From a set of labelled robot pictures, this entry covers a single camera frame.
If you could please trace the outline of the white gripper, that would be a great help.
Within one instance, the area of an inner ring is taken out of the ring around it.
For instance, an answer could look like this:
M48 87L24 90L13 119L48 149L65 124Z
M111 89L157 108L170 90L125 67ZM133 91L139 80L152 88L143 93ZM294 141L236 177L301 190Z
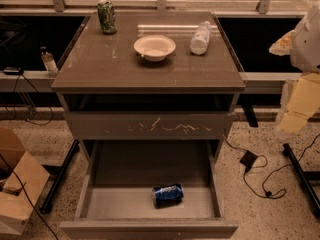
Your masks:
M269 52L290 54L291 64L304 73L296 80L287 80L282 89L281 109L274 133L278 138L297 134L320 108L320 2L316 2L294 30L287 32Z

